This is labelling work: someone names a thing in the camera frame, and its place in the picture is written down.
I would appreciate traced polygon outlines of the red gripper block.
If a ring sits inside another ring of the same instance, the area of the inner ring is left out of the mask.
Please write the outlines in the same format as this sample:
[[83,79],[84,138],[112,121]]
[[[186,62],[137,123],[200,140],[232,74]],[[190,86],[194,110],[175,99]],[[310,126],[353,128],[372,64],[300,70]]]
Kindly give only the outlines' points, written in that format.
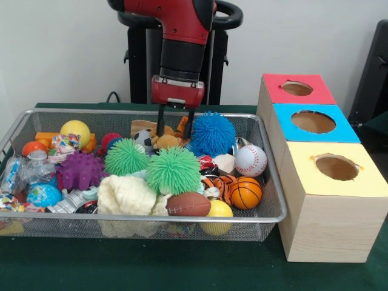
[[165,105],[178,104],[189,110],[187,123],[184,128],[184,139],[189,139],[195,115],[194,109],[198,108],[204,96],[205,85],[203,82],[184,82],[162,78],[159,75],[152,77],[152,101],[160,104],[158,109],[158,122],[156,134],[164,134]]

